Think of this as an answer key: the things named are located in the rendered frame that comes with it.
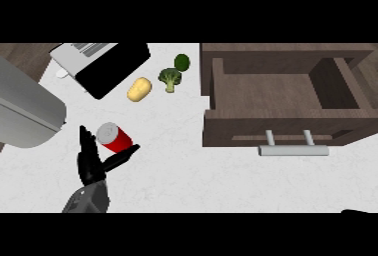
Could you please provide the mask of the large grey rounded appliance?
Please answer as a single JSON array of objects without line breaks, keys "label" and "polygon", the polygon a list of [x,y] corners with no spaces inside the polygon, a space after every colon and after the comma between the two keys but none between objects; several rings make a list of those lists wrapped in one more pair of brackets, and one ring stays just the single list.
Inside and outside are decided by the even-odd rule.
[{"label": "large grey rounded appliance", "polygon": [[0,142],[32,148],[56,135],[65,120],[62,100],[0,57]]}]

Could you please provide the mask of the dark green cucumber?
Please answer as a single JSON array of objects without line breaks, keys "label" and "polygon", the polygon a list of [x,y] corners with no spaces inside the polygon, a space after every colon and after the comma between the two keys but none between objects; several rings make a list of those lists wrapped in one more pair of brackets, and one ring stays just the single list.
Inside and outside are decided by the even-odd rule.
[{"label": "dark green cucumber", "polygon": [[189,69],[190,60],[186,54],[179,54],[174,58],[174,67],[180,72]]}]

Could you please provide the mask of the brown wooden cabinet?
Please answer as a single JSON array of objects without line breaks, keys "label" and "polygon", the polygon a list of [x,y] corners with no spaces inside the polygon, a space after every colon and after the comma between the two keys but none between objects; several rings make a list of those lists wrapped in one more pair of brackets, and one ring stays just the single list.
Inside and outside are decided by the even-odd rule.
[{"label": "brown wooden cabinet", "polygon": [[369,108],[351,69],[368,43],[202,43],[201,94],[214,110]]}]

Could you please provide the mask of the brown wooden drawer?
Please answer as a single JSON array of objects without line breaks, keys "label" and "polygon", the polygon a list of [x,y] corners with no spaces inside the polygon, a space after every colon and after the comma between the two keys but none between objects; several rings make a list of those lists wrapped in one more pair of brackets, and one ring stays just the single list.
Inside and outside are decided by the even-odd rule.
[{"label": "brown wooden drawer", "polygon": [[378,109],[341,58],[322,59],[306,74],[227,74],[211,64],[205,147],[254,147],[267,132],[280,145],[301,145],[309,131],[320,145],[344,146],[378,134]]}]

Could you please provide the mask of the red can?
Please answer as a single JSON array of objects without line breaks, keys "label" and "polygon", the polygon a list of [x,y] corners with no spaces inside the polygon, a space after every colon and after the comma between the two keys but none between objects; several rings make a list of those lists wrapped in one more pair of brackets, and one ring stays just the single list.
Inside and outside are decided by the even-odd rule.
[{"label": "red can", "polygon": [[112,152],[120,153],[128,149],[133,145],[133,140],[120,126],[108,122],[105,123],[96,132],[96,139],[102,146],[105,146]]}]

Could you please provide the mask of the yellow potato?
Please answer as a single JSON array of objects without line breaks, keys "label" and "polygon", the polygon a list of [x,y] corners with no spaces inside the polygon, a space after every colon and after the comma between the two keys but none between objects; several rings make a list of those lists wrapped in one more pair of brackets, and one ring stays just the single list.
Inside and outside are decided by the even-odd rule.
[{"label": "yellow potato", "polygon": [[145,77],[140,77],[136,79],[136,81],[127,91],[127,98],[133,102],[139,102],[146,97],[151,90],[152,90],[151,81]]}]

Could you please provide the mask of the green broccoli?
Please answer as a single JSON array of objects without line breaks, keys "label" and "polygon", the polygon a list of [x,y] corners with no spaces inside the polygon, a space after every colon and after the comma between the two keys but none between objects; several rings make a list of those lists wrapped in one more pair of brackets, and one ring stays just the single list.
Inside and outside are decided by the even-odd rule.
[{"label": "green broccoli", "polygon": [[158,75],[158,80],[165,83],[165,92],[174,92],[174,86],[182,82],[182,73],[176,68],[165,68]]}]

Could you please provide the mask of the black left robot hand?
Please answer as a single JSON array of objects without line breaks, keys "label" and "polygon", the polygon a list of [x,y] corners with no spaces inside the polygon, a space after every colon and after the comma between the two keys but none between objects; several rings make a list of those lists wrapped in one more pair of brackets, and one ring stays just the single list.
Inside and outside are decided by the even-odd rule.
[{"label": "black left robot hand", "polygon": [[105,161],[100,160],[96,137],[87,130],[86,126],[80,126],[80,147],[81,150],[77,155],[78,176],[84,186],[103,181],[106,173],[122,165],[131,158],[134,152],[139,150],[140,145],[136,144],[115,153]]}]

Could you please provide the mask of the white toaster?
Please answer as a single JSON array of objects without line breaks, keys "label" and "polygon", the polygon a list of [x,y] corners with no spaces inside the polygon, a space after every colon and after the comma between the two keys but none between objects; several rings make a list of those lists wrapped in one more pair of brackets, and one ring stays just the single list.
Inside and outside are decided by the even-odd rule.
[{"label": "white toaster", "polygon": [[117,43],[62,43],[50,51],[50,57],[60,66],[56,76],[74,77],[115,46]]}]

